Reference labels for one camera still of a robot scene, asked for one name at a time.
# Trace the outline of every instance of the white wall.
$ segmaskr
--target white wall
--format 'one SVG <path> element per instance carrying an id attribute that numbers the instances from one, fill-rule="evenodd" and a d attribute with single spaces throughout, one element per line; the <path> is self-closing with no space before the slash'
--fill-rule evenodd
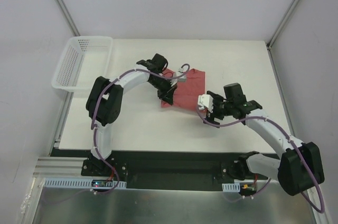
<path id="1" fill-rule="evenodd" d="M 50 81 L 71 32 L 54 0 L 0 0 L 0 223 L 16 222 L 63 93 Z"/>
<path id="2" fill-rule="evenodd" d="M 322 186 L 338 221 L 338 0 L 302 0 L 273 46 L 295 133 L 321 150 Z"/>
<path id="3" fill-rule="evenodd" d="M 64 0 L 81 34 L 268 41 L 292 0 Z"/>

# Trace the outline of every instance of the gray floor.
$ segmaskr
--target gray floor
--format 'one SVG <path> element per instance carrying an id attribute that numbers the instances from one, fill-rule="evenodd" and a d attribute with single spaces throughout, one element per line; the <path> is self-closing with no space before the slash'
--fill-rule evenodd
<path id="1" fill-rule="evenodd" d="M 62 200 L 78 189 L 44 189 L 48 201 Z M 35 224 L 52 223 L 315 223 L 306 201 L 270 184 L 253 200 L 229 203 L 236 193 L 116 190 L 109 195 L 84 192 L 59 204 L 39 203 Z"/>

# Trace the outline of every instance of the white table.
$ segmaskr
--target white table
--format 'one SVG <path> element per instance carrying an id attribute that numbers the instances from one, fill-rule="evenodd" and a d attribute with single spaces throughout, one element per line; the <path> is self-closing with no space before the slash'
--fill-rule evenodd
<path id="1" fill-rule="evenodd" d="M 114 40 L 109 77 L 159 53 L 177 70 L 184 63 L 206 72 L 206 89 L 224 96 L 223 86 L 238 82 L 248 100 L 258 101 L 272 119 L 288 130 L 273 69 L 263 41 Z M 82 68 L 85 73 L 90 67 Z M 60 149 L 92 147 L 87 96 L 74 94 Z M 273 153 L 254 131 L 237 124 L 216 129 L 202 123 L 194 112 L 161 108 L 156 89 L 143 84 L 126 93 L 121 113 L 113 124 L 113 149 L 126 151 Z M 226 117 L 221 123 L 234 121 Z"/>

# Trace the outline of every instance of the basket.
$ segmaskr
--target basket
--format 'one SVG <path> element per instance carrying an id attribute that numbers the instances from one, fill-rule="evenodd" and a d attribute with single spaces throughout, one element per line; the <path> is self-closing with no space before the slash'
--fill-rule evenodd
<path id="1" fill-rule="evenodd" d="M 107 74 L 112 53 L 112 38 L 77 36 L 68 40 L 52 86 L 68 92 L 90 90 L 97 77 Z"/>

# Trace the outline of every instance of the pink towel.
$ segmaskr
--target pink towel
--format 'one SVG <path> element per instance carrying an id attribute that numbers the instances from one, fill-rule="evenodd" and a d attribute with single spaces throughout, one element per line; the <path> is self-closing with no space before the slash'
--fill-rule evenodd
<path id="1" fill-rule="evenodd" d="M 165 77 L 172 77 L 173 71 L 166 69 L 163 74 Z M 174 106 L 182 109 L 195 111 L 198 96 L 205 94 L 205 72 L 191 69 L 186 75 L 186 82 L 178 82 L 174 92 Z M 161 107 L 171 105 L 162 101 Z"/>

